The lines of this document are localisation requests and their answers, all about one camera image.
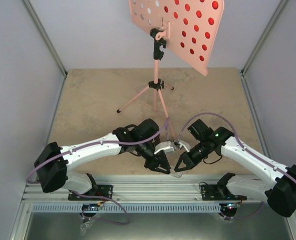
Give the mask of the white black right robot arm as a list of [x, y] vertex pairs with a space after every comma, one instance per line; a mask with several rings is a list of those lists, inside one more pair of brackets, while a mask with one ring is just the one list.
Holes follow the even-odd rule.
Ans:
[[191, 170], [211, 153], [216, 153], [234, 160], [258, 177], [253, 180], [234, 173], [225, 174], [217, 182], [220, 198], [227, 200], [232, 196], [243, 196], [260, 200], [286, 218], [296, 211], [295, 164], [288, 167], [278, 163], [241, 142], [236, 133], [222, 126], [213, 130], [200, 119], [188, 131], [199, 143], [190, 147], [184, 141], [176, 141], [180, 148], [185, 148], [175, 166], [176, 172]]

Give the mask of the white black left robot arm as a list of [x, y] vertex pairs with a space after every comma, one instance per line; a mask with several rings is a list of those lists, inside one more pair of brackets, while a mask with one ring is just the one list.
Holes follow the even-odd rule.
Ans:
[[171, 166], [166, 153], [174, 151], [171, 141], [161, 142], [160, 129], [152, 119], [139, 125], [119, 127], [107, 135], [77, 145], [59, 146], [52, 142], [45, 146], [34, 163], [39, 183], [44, 193], [66, 189], [80, 193], [91, 200], [97, 195], [94, 178], [80, 174], [75, 168], [103, 157], [131, 153], [142, 157], [144, 168], [153, 172], [170, 174]]

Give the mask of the clear plastic metronome cover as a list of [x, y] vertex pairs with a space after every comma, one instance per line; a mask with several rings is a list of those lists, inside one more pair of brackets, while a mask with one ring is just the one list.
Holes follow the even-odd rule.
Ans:
[[169, 175], [173, 176], [175, 178], [178, 178], [178, 179], [181, 178], [183, 175], [183, 172], [181, 172], [181, 171], [176, 172], [174, 168], [175, 168], [174, 166], [172, 166], [172, 165], [170, 166], [170, 174]]

